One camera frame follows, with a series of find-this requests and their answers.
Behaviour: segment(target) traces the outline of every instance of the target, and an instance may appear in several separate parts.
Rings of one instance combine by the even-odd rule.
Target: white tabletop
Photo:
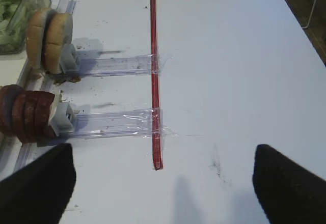
[[[157,0],[157,9],[159,51],[173,57],[160,77],[163,124],[177,134],[164,138],[164,169],[152,168],[151,138],[73,143],[77,183],[61,223],[268,223],[251,181],[258,144],[326,178],[324,64],[284,0]],[[149,53],[149,0],[77,0],[79,43]],[[149,76],[83,84],[77,107],[150,107]]]

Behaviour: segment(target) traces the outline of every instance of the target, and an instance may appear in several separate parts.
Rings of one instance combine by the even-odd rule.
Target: black object
[[[253,184],[271,224],[326,223],[326,181],[269,145],[257,146]]]
[[[0,223],[59,223],[75,183],[71,145],[55,146],[0,182]]]

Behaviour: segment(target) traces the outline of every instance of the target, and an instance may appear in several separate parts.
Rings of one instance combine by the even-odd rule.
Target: white plastic holder
[[[77,121],[76,115],[68,102],[60,102],[61,92],[55,94],[50,107],[49,126],[56,136],[60,133],[73,132]]]
[[[73,44],[67,43],[64,45],[59,63],[64,74],[67,72],[76,72],[80,69],[79,58]]]

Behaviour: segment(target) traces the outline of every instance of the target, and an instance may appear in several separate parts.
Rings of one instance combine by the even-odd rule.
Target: red rod
[[[156,0],[151,0],[151,51],[152,51],[152,146],[154,169],[163,169],[161,156],[160,107],[158,87],[158,55],[156,29]]]

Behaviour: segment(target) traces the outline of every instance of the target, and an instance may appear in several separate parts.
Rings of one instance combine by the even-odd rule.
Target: bread roll
[[[72,16],[56,14],[50,22],[45,41],[45,68],[52,74],[60,74],[60,56],[64,44],[72,39]]]
[[[43,8],[35,12],[26,29],[26,53],[33,69],[44,69],[42,57],[45,48],[45,34],[56,11]]]

